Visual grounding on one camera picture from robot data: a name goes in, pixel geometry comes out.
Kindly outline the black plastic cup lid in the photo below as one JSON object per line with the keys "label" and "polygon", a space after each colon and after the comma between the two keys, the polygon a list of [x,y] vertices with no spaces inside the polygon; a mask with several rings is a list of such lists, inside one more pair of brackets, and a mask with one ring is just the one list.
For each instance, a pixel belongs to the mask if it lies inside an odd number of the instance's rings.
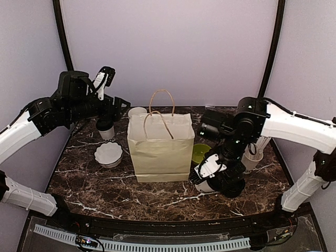
{"label": "black plastic cup lid", "polygon": [[98,131],[108,131],[114,126],[114,122],[111,119],[100,118],[96,122],[96,128]]}

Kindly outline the white paper cup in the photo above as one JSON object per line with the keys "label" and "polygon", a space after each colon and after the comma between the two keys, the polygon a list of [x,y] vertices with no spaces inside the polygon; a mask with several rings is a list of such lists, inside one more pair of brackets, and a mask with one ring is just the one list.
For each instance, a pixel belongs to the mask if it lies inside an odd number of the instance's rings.
{"label": "white paper cup", "polygon": [[203,181],[199,184],[195,184],[195,188],[201,192],[201,193],[212,193],[215,192],[214,189],[212,189],[207,181]]}
{"label": "white paper cup", "polygon": [[103,140],[112,140],[115,137],[114,124],[96,124]]}

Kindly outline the stack of white paper cups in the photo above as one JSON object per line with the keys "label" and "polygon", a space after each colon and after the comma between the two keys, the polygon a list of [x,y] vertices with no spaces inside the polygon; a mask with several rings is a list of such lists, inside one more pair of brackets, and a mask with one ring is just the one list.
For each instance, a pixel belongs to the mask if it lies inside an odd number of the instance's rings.
{"label": "stack of white paper cups", "polygon": [[144,108],[144,107],[134,107],[134,108],[131,108],[129,111],[128,111],[128,118],[130,119],[132,116],[134,115],[140,115],[140,114],[143,114],[143,113],[147,113],[147,109]]}

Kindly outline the beige paper bag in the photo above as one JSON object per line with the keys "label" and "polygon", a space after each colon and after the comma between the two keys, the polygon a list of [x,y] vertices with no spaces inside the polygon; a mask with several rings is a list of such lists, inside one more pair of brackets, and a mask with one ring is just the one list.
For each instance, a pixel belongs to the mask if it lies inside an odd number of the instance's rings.
{"label": "beige paper bag", "polygon": [[130,116],[127,141],[139,183],[188,180],[195,132],[189,113],[147,113]]}

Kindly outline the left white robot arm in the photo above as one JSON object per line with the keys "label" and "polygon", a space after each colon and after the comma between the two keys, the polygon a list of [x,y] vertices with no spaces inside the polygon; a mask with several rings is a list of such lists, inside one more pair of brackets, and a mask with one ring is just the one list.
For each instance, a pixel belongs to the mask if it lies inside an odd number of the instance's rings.
{"label": "left white robot arm", "polygon": [[[116,122],[131,103],[122,98],[104,99],[40,98],[29,103],[4,130],[1,131],[1,162],[4,163],[21,149],[48,135],[58,127],[70,128],[83,119],[98,117]],[[22,185],[1,171],[1,202],[13,204],[53,216],[63,229],[74,225],[74,217],[62,209],[61,199]]]}

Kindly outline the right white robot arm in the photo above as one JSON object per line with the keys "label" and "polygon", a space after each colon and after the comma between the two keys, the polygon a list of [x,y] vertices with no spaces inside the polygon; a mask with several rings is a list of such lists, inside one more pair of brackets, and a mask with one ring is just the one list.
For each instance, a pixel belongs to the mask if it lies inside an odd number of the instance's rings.
{"label": "right white robot arm", "polygon": [[260,137],[278,138],[316,149],[313,159],[295,184],[281,196],[281,207],[268,216],[273,228],[288,219],[324,183],[335,181],[335,120],[316,119],[289,111],[269,98],[242,98],[237,106],[233,130],[215,149],[210,162],[210,181],[221,190],[239,181],[241,158],[248,144]]}

